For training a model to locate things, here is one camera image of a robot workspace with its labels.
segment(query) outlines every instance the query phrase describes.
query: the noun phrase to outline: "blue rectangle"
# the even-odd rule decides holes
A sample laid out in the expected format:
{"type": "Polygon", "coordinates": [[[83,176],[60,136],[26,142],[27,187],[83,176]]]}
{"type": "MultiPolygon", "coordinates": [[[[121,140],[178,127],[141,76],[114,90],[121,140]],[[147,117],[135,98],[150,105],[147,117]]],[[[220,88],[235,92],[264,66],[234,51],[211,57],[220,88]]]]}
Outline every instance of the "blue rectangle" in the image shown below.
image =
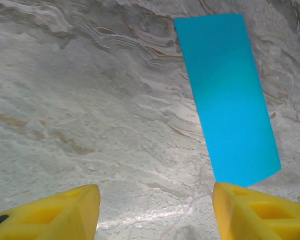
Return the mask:
{"type": "Polygon", "coordinates": [[[242,187],[281,169],[244,17],[174,20],[217,182],[242,187]]]}

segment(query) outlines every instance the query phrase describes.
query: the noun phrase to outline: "stone surface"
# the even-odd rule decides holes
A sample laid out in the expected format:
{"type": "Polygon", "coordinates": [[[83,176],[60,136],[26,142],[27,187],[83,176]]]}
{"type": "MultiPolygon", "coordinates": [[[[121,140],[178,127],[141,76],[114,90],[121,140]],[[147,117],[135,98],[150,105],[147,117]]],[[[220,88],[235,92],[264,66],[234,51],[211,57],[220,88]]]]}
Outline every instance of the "stone surface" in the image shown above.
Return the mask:
{"type": "Polygon", "coordinates": [[[96,240],[219,239],[173,18],[242,13],[300,202],[300,0],[0,0],[0,211],[98,184],[96,240]]]}

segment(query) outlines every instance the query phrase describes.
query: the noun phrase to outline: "marble veining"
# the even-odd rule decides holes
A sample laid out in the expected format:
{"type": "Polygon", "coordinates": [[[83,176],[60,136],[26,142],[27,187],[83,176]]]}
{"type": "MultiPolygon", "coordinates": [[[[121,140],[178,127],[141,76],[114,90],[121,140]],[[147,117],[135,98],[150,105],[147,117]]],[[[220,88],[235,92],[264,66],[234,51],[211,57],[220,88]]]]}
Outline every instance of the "marble veining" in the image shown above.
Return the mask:
{"type": "Polygon", "coordinates": [[[0,0],[0,211],[98,184],[96,240],[219,239],[173,18],[242,13],[300,202],[300,0],[0,0]]]}

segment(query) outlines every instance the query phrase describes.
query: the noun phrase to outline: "white marble floor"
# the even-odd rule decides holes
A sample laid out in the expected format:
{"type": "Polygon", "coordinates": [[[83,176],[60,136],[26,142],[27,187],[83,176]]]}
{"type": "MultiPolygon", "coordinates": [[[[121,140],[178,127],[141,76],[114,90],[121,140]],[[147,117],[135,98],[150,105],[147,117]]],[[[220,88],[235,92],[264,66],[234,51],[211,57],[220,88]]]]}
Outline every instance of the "white marble floor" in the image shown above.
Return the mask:
{"type": "Polygon", "coordinates": [[[219,239],[214,177],[172,18],[243,13],[300,202],[300,0],[0,0],[0,211],[84,184],[96,240],[219,239]]]}

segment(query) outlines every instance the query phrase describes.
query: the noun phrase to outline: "wavy pattern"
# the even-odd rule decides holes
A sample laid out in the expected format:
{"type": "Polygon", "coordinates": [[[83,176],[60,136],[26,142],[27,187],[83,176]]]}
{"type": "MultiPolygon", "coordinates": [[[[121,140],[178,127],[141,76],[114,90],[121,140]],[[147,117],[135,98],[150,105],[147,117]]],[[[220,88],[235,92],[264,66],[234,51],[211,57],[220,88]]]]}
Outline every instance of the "wavy pattern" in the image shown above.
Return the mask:
{"type": "Polygon", "coordinates": [[[300,0],[0,0],[0,210],[97,183],[96,239],[218,239],[173,18],[230,12],[283,165],[255,188],[300,202],[300,0]]]}

